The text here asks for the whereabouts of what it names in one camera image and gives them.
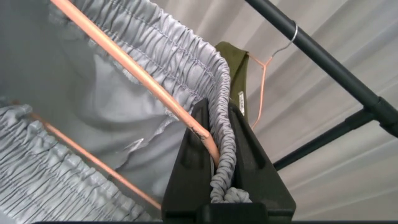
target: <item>black metal rod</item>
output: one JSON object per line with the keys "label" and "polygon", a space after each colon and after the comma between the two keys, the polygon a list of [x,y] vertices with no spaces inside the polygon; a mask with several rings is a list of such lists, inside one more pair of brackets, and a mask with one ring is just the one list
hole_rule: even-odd
{"label": "black metal rod", "polygon": [[362,109],[346,118],[340,124],[337,124],[335,127],[319,135],[314,140],[306,143],[302,147],[283,157],[281,160],[275,162],[274,167],[276,170],[281,170],[282,168],[308,155],[309,153],[334,141],[340,136],[369,123],[373,119],[374,116],[372,113],[366,111],[365,109]]}
{"label": "black metal rod", "polygon": [[[295,33],[295,23],[268,0],[246,0],[258,13],[264,16],[276,29],[289,40]],[[357,79],[347,68],[333,58],[301,28],[293,43],[312,59],[320,68],[338,82],[348,93],[365,107],[378,103],[378,96]]]}

